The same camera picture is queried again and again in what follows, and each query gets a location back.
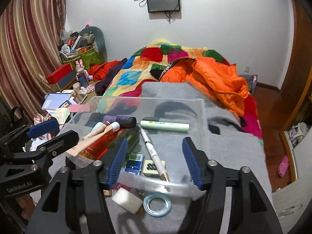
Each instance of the pink curtain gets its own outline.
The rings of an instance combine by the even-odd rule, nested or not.
[[[57,46],[65,0],[12,0],[0,17],[0,95],[30,120],[51,91],[46,76],[62,65]]]

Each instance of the clear plastic box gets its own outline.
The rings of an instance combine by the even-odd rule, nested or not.
[[[207,144],[207,119],[203,99],[159,99],[140,97],[93,97],[86,105],[90,112],[78,112],[60,131],[60,134],[74,130],[82,138],[94,125],[103,121],[103,115],[125,115],[136,117],[138,125],[144,117],[160,118],[160,121],[187,123],[189,132],[146,129],[154,143],[160,159],[166,162],[170,182],[157,178],[126,173],[121,169],[118,182],[126,186],[144,191],[158,191],[180,197],[197,197],[199,193],[193,184],[183,152],[182,140],[189,136],[198,149],[209,155]],[[144,154],[144,159],[151,159],[140,135],[136,150]],[[82,156],[67,156],[80,168],[87,166],[92,160]]]

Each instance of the white pen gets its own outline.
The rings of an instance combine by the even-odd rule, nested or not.
[[[151,138],[149,137],[149,133],[144,129],[140,129],[140,132],[141,132],[141,135],[143,137],[147,151],[149,152],[149,155],[151,156],[151,159],[153,160],[159,175],[161,176],[161,178],[164,181],[169,182],[168,173],[160,161],[160,158],[159,158],[159,156],[158,156],[158,154],[154,148],[153,142],[152,142]]]

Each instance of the colorful quilt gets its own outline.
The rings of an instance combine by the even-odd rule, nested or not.
[[[103,96],[140,97],[141,85],[145,82],[156,81],[150,74],[150,70],[154,68],[165,69],[172,60],[184,57],[212,57],[217,62],[230,65],[221,54],[212,49],[158,43],[143,47],[135,52],[114,77]],[[247,126],[243,127],[243,129],[262,139],[253,97],[248,97],[244,104],[245,115],[243,118],[246,120]]]

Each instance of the television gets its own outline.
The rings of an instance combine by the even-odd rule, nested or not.
[[[180,11],[180,0],[147,0],[149,12]]]

